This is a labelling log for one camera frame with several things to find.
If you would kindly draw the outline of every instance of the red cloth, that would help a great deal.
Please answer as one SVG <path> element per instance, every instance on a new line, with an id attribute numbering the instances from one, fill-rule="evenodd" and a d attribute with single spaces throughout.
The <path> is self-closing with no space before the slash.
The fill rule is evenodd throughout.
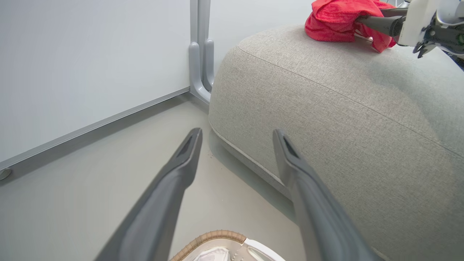
<path id="1" fill-rule="evenodd" d="M 361 15 L 383 17 L 381 9 L 395 8 L 379 0 L 316 0 L 313 12 L 306 20 L 306 34 L 314 40 L 327 42 L 354 42 L 354 32 L 372 37 L 372 47 L 382 52 L 393 47 L 392 37 L 373 30 L 355 20 Z"/>

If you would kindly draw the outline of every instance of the floor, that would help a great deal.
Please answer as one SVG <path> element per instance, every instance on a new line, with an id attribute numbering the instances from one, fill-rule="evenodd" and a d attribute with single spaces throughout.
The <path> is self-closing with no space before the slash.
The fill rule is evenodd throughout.
<path id="1" fill-rule="evenodd" d="M 203 129 L 169 256 L 217 229 L 304 260 L 291 202 L 221 147 L 190 94 L 157 104 L 12 167 L 0 182 L 0 260 L 93 260 L 190 129 Z"/>

